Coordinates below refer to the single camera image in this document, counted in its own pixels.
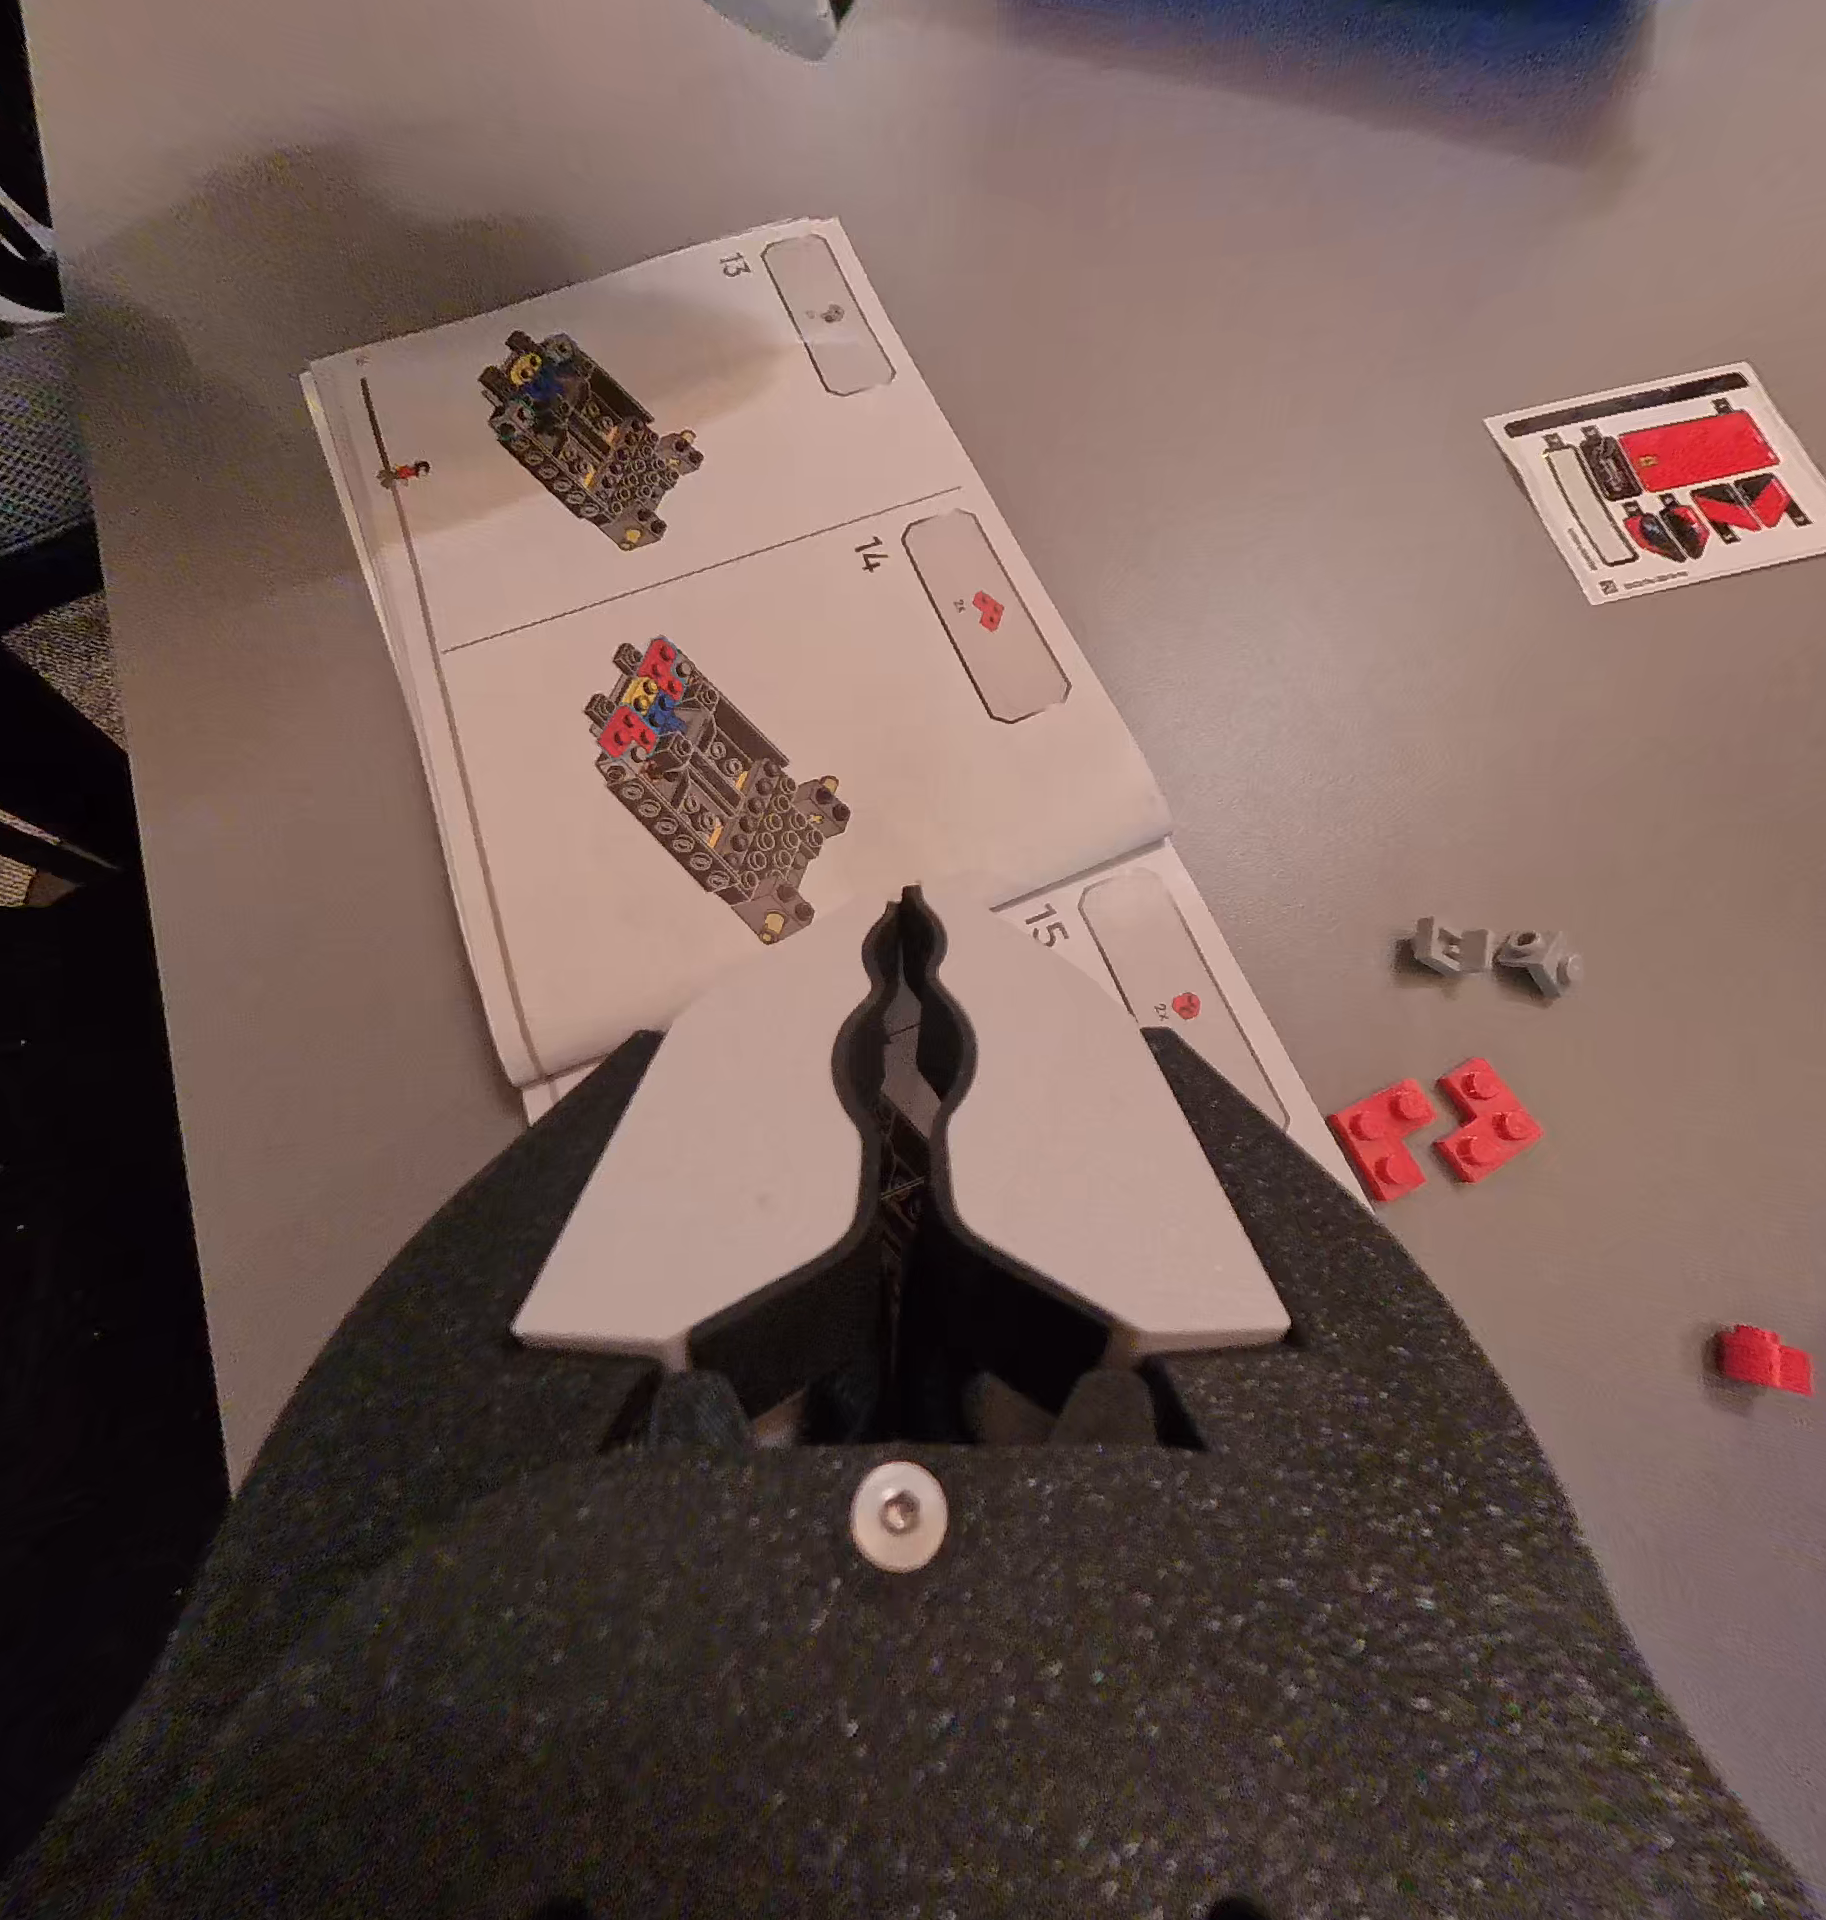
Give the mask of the lego instruction booklet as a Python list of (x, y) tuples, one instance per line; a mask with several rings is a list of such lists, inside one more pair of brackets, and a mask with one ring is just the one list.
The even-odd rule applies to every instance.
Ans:
[(528, 1121), (817, 917), (977, 877), (1360, 1191), (841, 223), (300, 386)]

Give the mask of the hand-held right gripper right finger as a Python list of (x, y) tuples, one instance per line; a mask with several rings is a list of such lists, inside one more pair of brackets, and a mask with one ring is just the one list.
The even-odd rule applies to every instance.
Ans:
[(947, 1222), (1117, 1354), (1270, 1345), (1289, 1310), (1124, 1002), (972, 884), (908, 892)]

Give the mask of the lego sticker sheet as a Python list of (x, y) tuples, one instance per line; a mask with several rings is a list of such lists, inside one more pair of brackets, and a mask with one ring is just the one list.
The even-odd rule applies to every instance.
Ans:
[(1826, 476), (1744, 359), (1484, 427), (1592, 607), (1826, 557)]

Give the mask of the red corner lego plate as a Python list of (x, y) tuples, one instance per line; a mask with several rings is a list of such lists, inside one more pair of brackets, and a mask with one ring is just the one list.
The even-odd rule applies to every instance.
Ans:
[(1390, 1083), (1326, 1116), (1366, 1198), (1381, 1207), (1427, 1186), (1410, 1142), (1435, 1122), (1432, 1097), (1412, 1078)]
[(1462, 1186), (1484, 1182), (1545, 1137), (1541, 1122), (1484, 1056), (1449, 1070), (1436, 1087), (1454, 1106), (1457, 1124), (1435, 1142), (1435, 1151)]

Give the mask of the black office chair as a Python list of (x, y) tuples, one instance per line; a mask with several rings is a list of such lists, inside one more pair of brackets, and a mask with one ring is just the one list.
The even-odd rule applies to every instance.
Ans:
[(0, 2), (0, 906), (134, 874), (139, 835), (22, 5)]

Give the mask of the small red lego piece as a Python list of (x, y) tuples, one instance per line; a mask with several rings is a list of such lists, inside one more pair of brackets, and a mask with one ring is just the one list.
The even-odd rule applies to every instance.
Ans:
[(1814, 1397), (1812, 1354), (1785, 1342), (1780, 1332), (1734, 1325), (1716, 1330), (1716, 1377), (1755, 1390)]

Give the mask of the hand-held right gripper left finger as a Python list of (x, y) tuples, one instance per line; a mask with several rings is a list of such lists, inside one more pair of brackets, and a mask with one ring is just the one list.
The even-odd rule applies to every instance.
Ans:
[(673, 1018), (516, 1310), (522, 1344), (711, 1373), (871, 1349), (898, 917), (848, 904)]

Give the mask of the blue plastic bin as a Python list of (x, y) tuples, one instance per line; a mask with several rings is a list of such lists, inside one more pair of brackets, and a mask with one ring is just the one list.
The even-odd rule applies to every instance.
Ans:
[(1132, 53), (1566, 67), (1621, 53), (1650, 5), (1026, 2), (1006, 12), (1071, 44)]

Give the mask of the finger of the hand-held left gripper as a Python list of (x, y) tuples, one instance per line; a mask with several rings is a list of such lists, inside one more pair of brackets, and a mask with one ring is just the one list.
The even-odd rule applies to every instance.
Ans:
[(797, 61), (826, 61), (855, 5), (846, 0), (715, 0), (728, 23)]

